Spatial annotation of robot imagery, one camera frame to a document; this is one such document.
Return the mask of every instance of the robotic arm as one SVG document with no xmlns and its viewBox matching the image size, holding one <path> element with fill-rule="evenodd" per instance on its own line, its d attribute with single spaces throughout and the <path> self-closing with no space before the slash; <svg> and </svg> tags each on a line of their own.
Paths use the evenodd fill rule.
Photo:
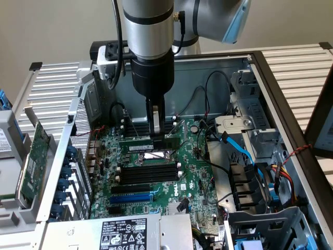
<svg viewBox="0 0 333 250">
<path fill-rule="evenodd" d="M 182 54 L 197 43 L 199 36 L 235 43 L 246 22 L 249 7 L 250 0 L 123 0 L 127 43 L 134 54 L 130 58 L 133 85 L 146 97 L 153 140 L 164 138 L 164 94 L 174 83 L 173 49 L 181 48 L 179 54 Z M 185 12 L 182 23 L 176 22 L 178 11 Z M 117 74 L 109 74 L 105 70 L 108 68 L 98 62 L 105 60 L 106 55 L 104 51 L 100 60 L 100 51 L 98 53 L 101 79 L 110 80 L 115 75 L 117 80 Z M 118 57 L 118 72 L 121 65 Z"/>
</svg>

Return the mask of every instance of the printed label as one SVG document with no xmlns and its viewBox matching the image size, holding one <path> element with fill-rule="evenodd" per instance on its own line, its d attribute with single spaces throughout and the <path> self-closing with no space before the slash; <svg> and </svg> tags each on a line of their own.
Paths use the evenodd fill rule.
<svg viewBox="0 0 333 250">
<path fill-rule="evenodd" d="M 153 145 L 144 145 L 144 146 L 130 146 L 130 151 L 145 151 L 145 150 L 153 150 Z"/>
<path fill-rule="evenodd" d="M 147 219 L 103 222 L 100 250 L 147 249 Z"/>
<path fill-rule="evenodd" d="M 1 152 L 10 152 L 11 147 L 7 140 L 7 137 L 2 129 L 0 129 L 0 153 Z"/>
</svg>

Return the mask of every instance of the motherboard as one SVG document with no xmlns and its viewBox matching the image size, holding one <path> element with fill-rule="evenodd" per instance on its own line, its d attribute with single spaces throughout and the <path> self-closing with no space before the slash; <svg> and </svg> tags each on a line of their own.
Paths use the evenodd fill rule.
<svg viewBox="0 0 333 250">
<path fill-rule="evenodd" d="M 182 124 L 170 138 L 177 138 L 181 147 L 177 151 L 170 150 L 171 156 L 168 158 L 155 151 L 151 154 L 124 152 L 120 146 L 120 144 L 123 145 L 124 140 L 136 141 L 142 140 L 142 138 L 124 138 L 115 128 L 108 128 L 101 132 L 101 136 L 98 138 L 101 147 L 94 148 L 94 154 L 96 161 L 103 162 L 103 168 L 101 169 L 96 164 L 94 169 L 92 179 L 94 199 L 91 206 L 91 219 L 156 213 L 176 214 L 179 212 L 177 206 L 186 199 L 189 201 L 188 211 L 184 210 L 183 213 L 190 214 L 192 225 L 200 228 L 204 233 L 217 234 L 219 231 L 218 224 L 215 222 L 217 206 L 209 204 L 206 200 L 216 200 L 214 185 L 207 188 L 212 179 L 212 169 L 198 156 L 198 154 L 204 154 L 203 136 L 197 147 L 199 122 L 193 119 L 185 119 L 180 122 Z M 91 142 L 91 145 L 94 144 L 99 144 L 99 142 Z M 175 167 L 177 179 L 167 180 L 168 173 L 163 171 L 169 170 L 164 169 L 174 170 Z M 150 180 L 153 182 L 146 182 L 142 176 L 140 177 L 144 171 L 147 171 L 146 169 L 153 169 L 153 172 L 150 173 Z M 126 176 L 125 174 L 130 170 L 133 172 L 132 176 L 119 180 L 119 176 L 120 178 Z M 136 197 L 135 202 L 128 202 L 130 201 L 128 200 L 117 203 L 120 198 L 124 197 L 124 194 L 120 195 L 116 192 L 117 187 L 121 187 L 123 184 L 130 184 L 127 186 L 143 190 L 147 190 L 147 186 L 149 186 L 150 199 L 140 201 L 141 197 Z"/>
</svg>

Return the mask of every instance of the blue pcie slot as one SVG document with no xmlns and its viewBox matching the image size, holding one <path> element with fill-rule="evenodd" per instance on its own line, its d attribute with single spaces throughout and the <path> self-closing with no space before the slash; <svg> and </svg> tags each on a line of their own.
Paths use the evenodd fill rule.
<svg viewBox="0 0 333 250">
<path fill-rule="evenodd" d="M 110 197 L 110 203 L 129 203 L 129 202 L 149 202 L 152 200 L 152 194 L 142 193 L 142 194 L 130 194 L 121 196 Z"/>
</svg>

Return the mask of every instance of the red wire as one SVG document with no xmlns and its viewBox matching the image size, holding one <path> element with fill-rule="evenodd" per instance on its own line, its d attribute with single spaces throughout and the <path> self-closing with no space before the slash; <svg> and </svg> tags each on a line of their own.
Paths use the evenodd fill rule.
<svg viewBox="0 0 333 250">
<path fill-rule="evenodd" d="M 96 148 L 95 148 L 95 145 L 96 145 L 96 141 L 97 141 L 97 138 L 98 138 L 98 135 L 100 133 L 101 130 L 103 130 L 105 128 L 105 126 L 103 125 L 100 129 L 95 129 L 93 131 L 97 131 L 97 134 L 96 134 L 96 137 L 95 137 L 95 142 L 94 142 L 94 154 L 95 154 L 95 157 L 96 157 L 96 160 L 97 160 L 97 164 L 99 165 L 99 159 L 96 155 Z"/>
<path fill-rule="evenodd" d="M 83 135 L 85 135 L 85 134 L 91 134 L 91 133 L 93 133 L 93 132 L 96 132 L 96 131 L 99 131 L 99 130 L 102 130 L 102 129 L 104 129 L 104 125 L 100 128 L 100 129 L 94 129 L 94 130 L 91 130 L 91 131 L 89 131 L 89 132 L 86 132 L 86 133 L 83 133 L 83 134 L 77 134 L 76 136 L 83 136 Z"/>
<path fill-rule="evenodd" d="M 291 177 L 289 175 L 287 175 L 286 173 L 280 171 L 280 175 L 285 177 L 289 183 L 290 183 L 290 187 L 291 187 L 291 203 L 293 204 L 294 203 L 294 186 L 293 186 L 293 181 L 291 179 Z"/>
<path fill-rule="evenodd" d="M 312 145 L 311 145 L 311 144 L 308 144 L 308 145 L 304 145 L 304 146 L 302 146 L 302 147 L 298 147 L 298 148 L 296 148 L 295 151 L 293 151 L 293 152 L 291 152 L 291 153 L 289 154 L 289 156 L 287 157 L 287 159 L 282 163 L 282 166 L 283 166 L 284 164 L 287 163 L 287 161 L 289 160 L 289 158 L 290 158 L 292 155 L 297 154 L 297 153 L 299 153 L 300 151 L 302 151 L 302 150 L 304 150 L 304 149 L 307 149 L 307 148 L 309 148 L 309 147 L 312 147 Z"/>
</svg>

